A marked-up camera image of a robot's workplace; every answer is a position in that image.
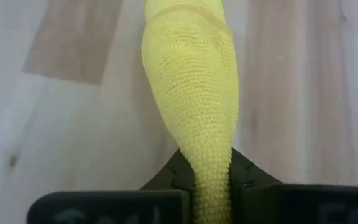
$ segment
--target wood grain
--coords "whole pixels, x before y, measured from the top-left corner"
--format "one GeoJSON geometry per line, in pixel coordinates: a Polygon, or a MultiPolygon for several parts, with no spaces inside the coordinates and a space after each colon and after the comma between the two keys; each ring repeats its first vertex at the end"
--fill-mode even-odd
{"type": "MultiPolygon", "coordinates": [[[[26,1],[10,11],[0,0],[0,9],[8,18],[38,16],[30,6],[44,10],[43,1],[26,1]]],[[[0,86],[9,75],[13,80],[0,90],[7,98],[0,117],[0,223],[25,223],[30,205],[50,192],[138,189],[177,150],[142,68],[143,10],[141,1],[123,2],[100,85],[23,73],[42,14],[29,24],[1,19],[27,32],[22,39],[0,36],[17,49],[1,47],[0,59],[20,52],[0,76],[0,86]]]]}
{"type": "Polygon", "coordinates": [[[358,185],[357,6],[249,2],[245,147],[283,181],[358,185]]]}
{"type": "Polygon", "coordinates": [[[49,0],[24,70],[100,84],[122,0],[49,0]]]}

